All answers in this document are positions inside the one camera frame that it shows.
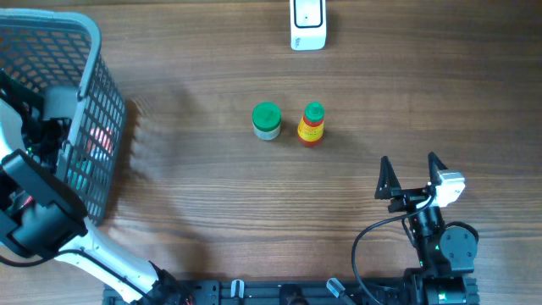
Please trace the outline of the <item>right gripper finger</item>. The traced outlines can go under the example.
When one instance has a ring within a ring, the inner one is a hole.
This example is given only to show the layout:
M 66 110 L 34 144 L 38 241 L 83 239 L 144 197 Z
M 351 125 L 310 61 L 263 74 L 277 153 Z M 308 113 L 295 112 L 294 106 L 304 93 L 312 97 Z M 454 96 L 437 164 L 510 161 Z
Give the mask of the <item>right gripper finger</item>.
M 448 168 L 441 162 L 438 156 L 434 152 L 428 154 L 428 164 L 429 164 L 429 181 L 433 185 L 439 183 L 439 178 L 437 172 L 440 170 L 448 170 Z
M 379 180 L 374 197 L 376 199 L 391 199 L 401 194 L 401 184 L 387 156 L 380 159 Z

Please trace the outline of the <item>red sauce bottle green cap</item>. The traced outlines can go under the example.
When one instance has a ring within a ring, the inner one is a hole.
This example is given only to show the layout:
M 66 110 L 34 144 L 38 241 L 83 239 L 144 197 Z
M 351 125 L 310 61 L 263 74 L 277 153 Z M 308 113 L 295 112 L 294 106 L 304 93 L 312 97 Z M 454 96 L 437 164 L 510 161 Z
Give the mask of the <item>red sauce bottle green cap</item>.
M 318 145 L 324 135 L 324 106 L 319 102 L 309 103 L 303 112 L 297 127 L 300 143 L 306 147 Z

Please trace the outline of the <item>clear jar green lid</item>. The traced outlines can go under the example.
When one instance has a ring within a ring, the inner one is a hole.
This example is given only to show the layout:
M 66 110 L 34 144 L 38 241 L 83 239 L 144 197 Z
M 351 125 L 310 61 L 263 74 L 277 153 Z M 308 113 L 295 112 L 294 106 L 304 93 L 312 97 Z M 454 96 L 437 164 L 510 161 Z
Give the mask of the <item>clear jar green lid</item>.
M 279 107 L 272 102 L 263 102 L 252 111 L 252 125 L 255 135 L 264 141 L 271 141 L 280 133 L 282 117 Z

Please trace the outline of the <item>red white snack packet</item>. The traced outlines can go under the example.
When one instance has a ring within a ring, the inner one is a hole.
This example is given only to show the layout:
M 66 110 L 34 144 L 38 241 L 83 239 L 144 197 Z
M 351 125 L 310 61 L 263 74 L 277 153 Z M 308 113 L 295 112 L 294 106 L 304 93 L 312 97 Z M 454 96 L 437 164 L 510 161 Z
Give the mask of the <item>red white snack packet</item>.
M 90 138 L 86 143 L 86 151 L 94 158 L 104 158 L 113 155 L 113 130 L 94 127 L 90 130 Z

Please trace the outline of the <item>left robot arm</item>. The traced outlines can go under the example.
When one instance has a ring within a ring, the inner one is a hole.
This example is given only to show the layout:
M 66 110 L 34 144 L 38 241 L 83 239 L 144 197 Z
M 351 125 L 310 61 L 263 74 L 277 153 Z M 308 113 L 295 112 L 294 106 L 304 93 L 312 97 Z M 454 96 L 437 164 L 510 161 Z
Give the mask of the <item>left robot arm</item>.
M 126 251 L 89 219 L 80 197 L 54 176 L 50 158 L 60 150 L 75 108 L 70 87 L 53 90 L 59 116 L 44 97 L 1 74 L 1 242 L 20 256 L 2 263 L 30 268 L 57 260 L 94 276 L 129 304 L 188 304 L 190 292 L 154 263 Z

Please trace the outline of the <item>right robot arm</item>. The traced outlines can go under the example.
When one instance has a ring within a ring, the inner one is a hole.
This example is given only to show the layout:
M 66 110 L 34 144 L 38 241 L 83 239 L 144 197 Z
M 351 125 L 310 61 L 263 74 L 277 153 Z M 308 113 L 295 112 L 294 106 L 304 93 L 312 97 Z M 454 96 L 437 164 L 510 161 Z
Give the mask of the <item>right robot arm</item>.
M 404 272 L 406 301 L 424 305 L 479 304 L 474 271 L 479 234 L 460 221 L 446 223 L 441 209 L 454 203 L 466 188 L 459 171 L 448 169 L 435 153 L 428 155 L 429 182 L 404 189 L 384 156 L 380 161 L 375 197 L 390 200 L 390 213 L 406 213 L 404 226 L 420 266 Z

